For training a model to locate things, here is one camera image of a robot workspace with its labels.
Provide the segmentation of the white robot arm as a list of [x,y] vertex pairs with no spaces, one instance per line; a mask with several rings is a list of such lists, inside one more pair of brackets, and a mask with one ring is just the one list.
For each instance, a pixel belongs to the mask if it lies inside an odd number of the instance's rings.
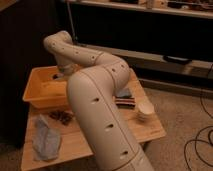
[[129,81],[126,61],[77,46],[66,31],[46,37],[44,47],[67,77],[68,102],[100,170],[154,171],[113,100]]

